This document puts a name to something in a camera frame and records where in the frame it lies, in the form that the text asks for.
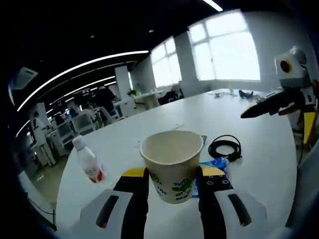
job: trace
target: white paper cup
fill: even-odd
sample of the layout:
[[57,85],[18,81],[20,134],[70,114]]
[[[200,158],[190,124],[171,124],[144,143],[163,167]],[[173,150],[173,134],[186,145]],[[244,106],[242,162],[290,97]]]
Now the white paper cup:
[[202,148],[200,135],[178,130],[154,134],[141,144],[140,153],[163,201],[182,203],[192,196]]

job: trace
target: window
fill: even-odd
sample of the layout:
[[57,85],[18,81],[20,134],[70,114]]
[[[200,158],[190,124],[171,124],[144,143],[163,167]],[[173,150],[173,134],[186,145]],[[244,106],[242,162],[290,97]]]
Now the window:
[[255,43],[242,13],[197,23],[189,38],[199,80],[260,80]]
[[157,46],[152,51],[151,60],[156,87],[177,84],[181,80],[173,38]]

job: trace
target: potted plant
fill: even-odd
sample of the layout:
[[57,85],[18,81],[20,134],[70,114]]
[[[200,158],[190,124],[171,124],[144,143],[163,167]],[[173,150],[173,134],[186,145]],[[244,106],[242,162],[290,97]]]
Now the potted plant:
[[136,90],[129,90],[129,91],[127,92],[127,94],[128,94],[128,96],[136,96],[137,91],[136,91]]

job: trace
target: green leaf print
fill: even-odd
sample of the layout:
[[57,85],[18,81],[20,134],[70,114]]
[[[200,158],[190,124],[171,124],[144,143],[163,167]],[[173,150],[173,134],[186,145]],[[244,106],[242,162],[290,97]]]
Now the green leaf print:
[[184,193],[187,190],[187,188],[189,188],[191,186],[190,179],[184,179],[182,182],[183,182],[183,185],[181,185],[180,187],[171,188],[173,191],[179,192],[176,194],[176,196],[180,196],[182,193]]

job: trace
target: person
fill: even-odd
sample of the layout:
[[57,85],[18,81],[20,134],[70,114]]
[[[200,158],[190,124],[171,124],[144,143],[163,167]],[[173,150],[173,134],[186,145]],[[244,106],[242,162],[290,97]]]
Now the person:
[[55,165],[56,161],[53,158],[51,149],[46,142],[46,131],[50,129],[50,127],[44,126],[43,122],[39,118],[39,113],[36,111],[34,112],[34,119],[33,119],[33,133],[35,136],[35,140],[37,142],[37,147],[40,150],[43,158],[43,163],[48,163],[50,166]]
[[73,107],[70,108],[69,110],[71,118],[74,118],[78,115],[78,113],[76,113],[75,109],[73,109]]
[[106,111],[111,115],[115,115],[115,109],[112,101],[114,100],[115,95],[109,89],[109,87],[101,87],[95,96],[95,103],[97,106],[104,107]]

